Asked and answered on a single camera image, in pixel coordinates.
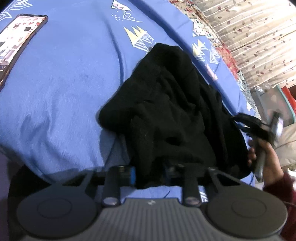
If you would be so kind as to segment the right hand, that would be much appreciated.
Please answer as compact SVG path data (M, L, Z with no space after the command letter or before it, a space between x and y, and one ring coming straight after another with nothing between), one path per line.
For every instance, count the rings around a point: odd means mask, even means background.
M265 165L263 168L263 182L265 187L270 186L281 180L281 178L284 176L284 172L280 166L278 156L272 145L262 139L258 139L257 144L266 153Z

